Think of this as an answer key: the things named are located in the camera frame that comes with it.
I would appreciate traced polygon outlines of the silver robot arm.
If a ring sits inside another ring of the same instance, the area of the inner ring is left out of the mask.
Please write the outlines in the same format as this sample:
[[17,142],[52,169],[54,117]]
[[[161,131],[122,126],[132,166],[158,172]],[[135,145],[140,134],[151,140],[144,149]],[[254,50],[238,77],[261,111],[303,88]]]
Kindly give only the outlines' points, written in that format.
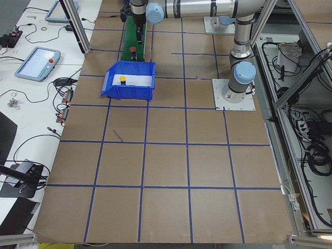
[[251,30],[255,12],[264,1],[127,1],[120,10],[120,18],[125,22],[131,16],[136,25],[136,40],[142,43],[143,26],[146,22],[159,24],[166,18],[219,17],[235,19],[234,43],[230,51],[231,76],[222,89],[222,97],[230,103],[241,103],[248,86],[256,76],[255,66],[248,61],[251,55]]

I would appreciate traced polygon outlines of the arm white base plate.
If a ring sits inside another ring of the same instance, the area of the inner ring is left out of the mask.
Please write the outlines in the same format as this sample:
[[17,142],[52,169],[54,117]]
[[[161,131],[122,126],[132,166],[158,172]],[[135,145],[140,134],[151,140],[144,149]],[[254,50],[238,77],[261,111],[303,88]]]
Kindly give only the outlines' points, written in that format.
[[235,18],[229,16],[204,17],[204,28],[207,34],[233,35]]
[[228,79],[212,79],[216,110],[255,111],[250,87],[243,93],[234,93],[229,89]]

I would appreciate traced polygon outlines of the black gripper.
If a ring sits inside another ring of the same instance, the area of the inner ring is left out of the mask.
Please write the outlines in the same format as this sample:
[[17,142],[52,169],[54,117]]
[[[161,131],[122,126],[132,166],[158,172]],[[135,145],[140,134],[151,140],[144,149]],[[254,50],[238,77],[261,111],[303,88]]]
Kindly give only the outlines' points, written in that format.
[[146,14],[133,14],[133,22],[136,25],[136,41],[142,44],[143,25],[146,23]]

